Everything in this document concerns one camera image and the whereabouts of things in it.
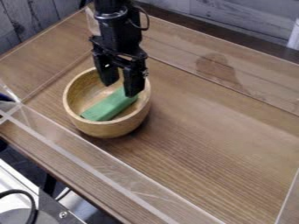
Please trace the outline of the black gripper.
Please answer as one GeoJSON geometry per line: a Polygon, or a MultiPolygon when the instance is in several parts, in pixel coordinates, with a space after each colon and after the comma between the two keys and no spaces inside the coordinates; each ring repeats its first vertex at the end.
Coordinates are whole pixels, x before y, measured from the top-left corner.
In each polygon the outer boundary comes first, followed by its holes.
{"type": "Polygon", "coordinates": [[[142,8],[96,8],[95,19],[100,35],[92,35],[92,56],[102,82],[106,86],[119,80],[123,69],[126,96],[137,96],[146,88],[147,53],[141,47],[143,31],[142,8]]]}

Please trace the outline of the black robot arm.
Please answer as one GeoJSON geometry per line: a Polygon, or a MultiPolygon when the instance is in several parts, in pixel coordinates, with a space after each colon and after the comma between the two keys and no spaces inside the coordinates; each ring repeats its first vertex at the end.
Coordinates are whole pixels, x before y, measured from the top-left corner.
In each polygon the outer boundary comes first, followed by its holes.
{"type": "Polygon", "coordinates": [[[141,12],[132,0],[94,0],[100,34],[90,37],[92,56],[99,78],[106,86],[119,80],[123,70],[127,97],[137,96],[146,88],[147,53],[141,47],[143,40],[141,12]]]}

